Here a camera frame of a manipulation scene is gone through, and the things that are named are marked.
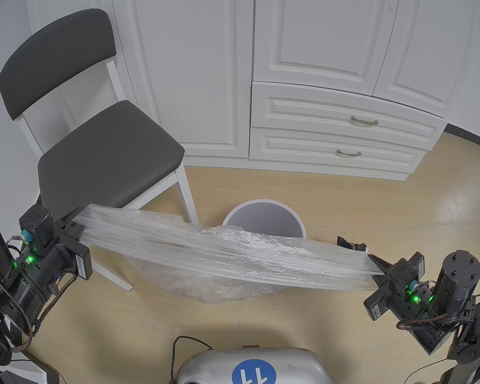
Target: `chair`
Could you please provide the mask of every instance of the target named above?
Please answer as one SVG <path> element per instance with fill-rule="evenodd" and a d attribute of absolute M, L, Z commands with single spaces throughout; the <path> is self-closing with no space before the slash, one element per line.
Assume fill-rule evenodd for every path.
<path fill-rule="evenodd" d="M 39 157 L 40 200 L 54 219 L 89 203 L 141 208 L 177 184 L 188 220 L 199 224 L 188 185 L 185 150 L 125 100 L 113 57 L 112 26 L 100 9 L 62 17 L 28 38 L 0 72 L 0 94 Z M 118 102 L 93 116 L 43 153 L 24 111 L 65 81 L 103 61 Z M 121 287 L 132 286 L 92 260 L 93 268 Z"/>

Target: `floor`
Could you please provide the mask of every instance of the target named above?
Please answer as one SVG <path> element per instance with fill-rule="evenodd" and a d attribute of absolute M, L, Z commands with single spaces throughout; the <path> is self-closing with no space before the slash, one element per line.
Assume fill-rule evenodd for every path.
<path fill-rule="evenodd" d="M 186 169 L 202 224 L 222 223 L 236 205 L 268 198 L 290 206 L 309 239 L 342 236 L 365 242 L 390 262 L 425 255 L 435 279 L 457 249 L 480 256 L 480 146 L 444 133 L 407 181 L 229 168 Z M 170 189 L 146 209 L 183 214 Z M 69 384 L 169 381 L 171 344 L 178 335 L 214 348 L 303 347 L 315 351 L 339 383 L 402 384 L 421 366 L 443 359 L 448 342 L 428 357 L 396 319 L 373 322 L 368 292 L 287 288 L 262 298 L 217 305 L 173 296 L 148 282 L 121 256 L 93 249 L 134 286 L 126 292 L 94 274 L 77 281 L 48 315 L 30 350 L 60 370 Z M 202 350 L 178 345 L 177 367 Z M 453 366 L 444 361 L 409 381 L 432 383 Z"/>

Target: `label sticker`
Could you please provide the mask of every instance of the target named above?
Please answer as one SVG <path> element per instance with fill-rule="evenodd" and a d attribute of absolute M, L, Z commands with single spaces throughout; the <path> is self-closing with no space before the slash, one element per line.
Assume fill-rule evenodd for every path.
<path fill-rule="evenodd" d="M 423 276 L 424 268 L 425 268 L 425 259 L 422 259 L 421 262 L 419 262 L 419 278 Z"/>
<path fill-rule="evenodd" d="M 86 279 L 87 275 L 85 273 L 84 260 L 79 255 L 76 255 L 75 257 L 77 259 L 78 276 Z"/>
<path fill-rule="evenodd" d="M 380 310 L 378 309 L 378 304 L 372 308 L 373 319 L 377 320 L 380 317 Z"/>
<path fill-rule="evenodd" d="M 275 369 L 264 360 L 242 361 L 232 373 L 233 384 L 275 384 L 275 381 Z"/>

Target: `transparent plastic bag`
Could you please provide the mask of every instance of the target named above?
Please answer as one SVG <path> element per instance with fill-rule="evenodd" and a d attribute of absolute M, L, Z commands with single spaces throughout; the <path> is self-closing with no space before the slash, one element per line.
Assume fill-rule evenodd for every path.
<path fill-rule="evenodd" d="M 157 285 L 205 302 L 258 296 L 278 286 L 376 289 L 371 276 L 382 274 L 364 252 L 228 226 L 197 226 L 157 212 L 91 204 L 74 221 L 85 226 L 84 244 L 121 253 Z"/>

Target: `chair leg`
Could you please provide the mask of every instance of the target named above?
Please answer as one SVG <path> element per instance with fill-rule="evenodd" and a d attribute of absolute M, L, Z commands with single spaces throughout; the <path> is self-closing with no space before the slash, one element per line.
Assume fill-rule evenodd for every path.
<path fill-rule="evenodd" d="M 133 286 L 127 280 L 124 280 L 122 277 L 118 276 L 116 273 L 113 273 L 109 269 L 105 268 L 102 264 L 100 264 L 94 258 L 92 258 L 92 268 L 94 271 L 97 271 L 102 276 L 106 277 L 108 280 L 114 282 L 115 284 L 119 285 L 120 287 L 122 287 L 127 291 L 133 288 Z"/>
<path fill-rule="evenodd" d="M 200 225 L 198 221 L 197 211 L 195 210 L 195 204 L 193 203 L 192 193 L 190 192 L 190 187 L 188 185 L 187 175 L 185 174 L 185 168 L 183 167 L 183 162 L 175 170 L 177 175 L 178 187 L 180 190 L 181 199 L 185 211 L 187 212 L 188 221 L 193 224 Z"/>

